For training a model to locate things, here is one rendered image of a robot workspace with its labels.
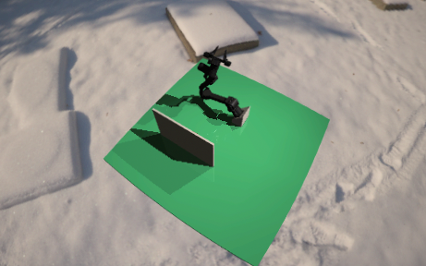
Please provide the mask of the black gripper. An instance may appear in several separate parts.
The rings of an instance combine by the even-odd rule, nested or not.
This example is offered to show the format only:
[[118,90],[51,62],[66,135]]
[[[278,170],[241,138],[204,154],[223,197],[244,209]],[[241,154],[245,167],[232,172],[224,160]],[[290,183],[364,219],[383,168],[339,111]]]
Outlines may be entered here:
[[[211,58],[211,59],[215,59],[216,58],[216,60],[222,61],[222,63],[224,63],[226,67],[230,67],[230,65],[231,65],[232,62],[228,61],[226,59],[226,49],[225,49],[225,53],[224,53],[224,56],[223,56],[223,60],[220,59],[220,58],[217,58],[217,57],[213,56],[216,53],[216,51],[217,51],[218,48],[219,48],[219,45],[214,49],[214,51],[212,53],[205,52],[205,53],[203,53],[203,56],[206,57],[206,58]],[[210,68],[212,68],[214,70],[218,70],[219,67],[216,67],[215,65],[213,65],[213,66],[210,66]]]

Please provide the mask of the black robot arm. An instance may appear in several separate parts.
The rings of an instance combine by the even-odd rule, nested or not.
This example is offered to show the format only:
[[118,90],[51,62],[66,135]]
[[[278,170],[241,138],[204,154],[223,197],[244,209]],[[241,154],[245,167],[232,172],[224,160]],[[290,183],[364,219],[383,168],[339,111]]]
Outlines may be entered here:
[[[219,61],[216,59],[208,59],[207,64],[211,64],[211,66],[215,65],[216,67],[219,67],[221,62],[222,61]],[[235,117],[240,117],[243,114],[244,110],[240,108],[239,101],[237,99],[230,96],[225,97],[222,95],[213,94],[210,91],[210,89],[207,87],[208,85],[213,85],[217,81],[218,79],[216,75],[217,70],[214,70],[203,63],[199,64],[198,70],[204,73],[203,77],[205,78],[205,81],[202,82],[202,84],[199,86],[199,90],[200,90],[199,95],[202,97],[202,99],[205,99],[205,100],[212,99],[219,103],[224,103],[227,107],[228,112],[232,112],[232,114]],[[203,90],[204,88],[205,90]]]

